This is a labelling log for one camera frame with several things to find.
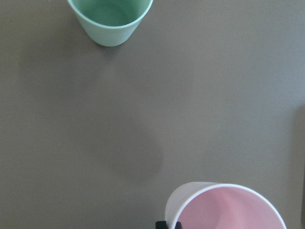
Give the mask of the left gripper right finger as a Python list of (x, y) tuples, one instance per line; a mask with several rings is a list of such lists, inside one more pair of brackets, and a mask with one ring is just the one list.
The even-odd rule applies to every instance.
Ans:
[(176, 222), (175, 229), (182, 229), (181, 222)]

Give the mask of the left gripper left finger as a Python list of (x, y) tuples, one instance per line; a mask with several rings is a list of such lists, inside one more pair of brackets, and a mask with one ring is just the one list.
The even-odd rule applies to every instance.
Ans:
[(155, 229), (167, 229), (167, 222), (166, 221), (157, 221), (155, 223)]

